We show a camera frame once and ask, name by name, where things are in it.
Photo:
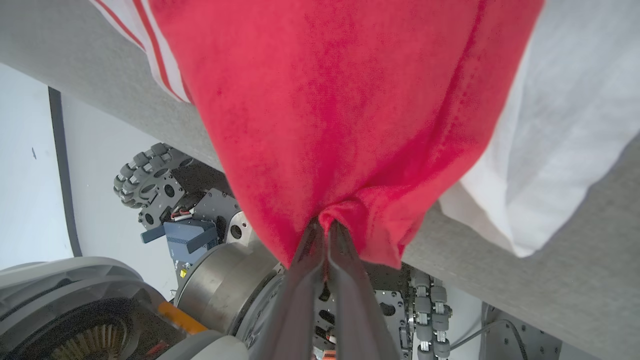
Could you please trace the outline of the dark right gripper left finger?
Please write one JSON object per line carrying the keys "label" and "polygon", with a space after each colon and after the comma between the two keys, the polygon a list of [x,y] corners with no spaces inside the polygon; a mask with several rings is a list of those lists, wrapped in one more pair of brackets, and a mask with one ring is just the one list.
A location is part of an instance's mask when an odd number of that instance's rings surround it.
{"label": "dark right gripper left finger", "polygon": [[314,302],[323,288],[325,233],[311,219],[278,291],[274,309],[254,347],[254,360],[310,360],[315,328]]}

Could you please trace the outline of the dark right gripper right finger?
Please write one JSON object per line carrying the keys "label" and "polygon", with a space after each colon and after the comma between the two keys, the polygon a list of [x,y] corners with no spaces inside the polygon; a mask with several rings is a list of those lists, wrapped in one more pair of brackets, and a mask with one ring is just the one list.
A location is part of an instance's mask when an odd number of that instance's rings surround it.
{"label": "dark right gripper right finger", "polygon": [[336,301],[338,360],[398,360],[401,356],[387,328],[365,266],[349,230],[340,222],[327,231],[330,289]]}

